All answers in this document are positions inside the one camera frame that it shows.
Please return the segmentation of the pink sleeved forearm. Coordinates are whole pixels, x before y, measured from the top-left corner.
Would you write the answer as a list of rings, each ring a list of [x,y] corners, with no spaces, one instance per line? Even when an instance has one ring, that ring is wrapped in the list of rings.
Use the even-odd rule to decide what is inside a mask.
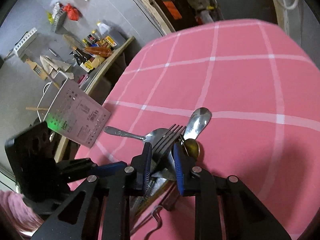
[[[1,190],[1,212],[22,239],[31,239],[44,220],[23,201],[24,195]]]

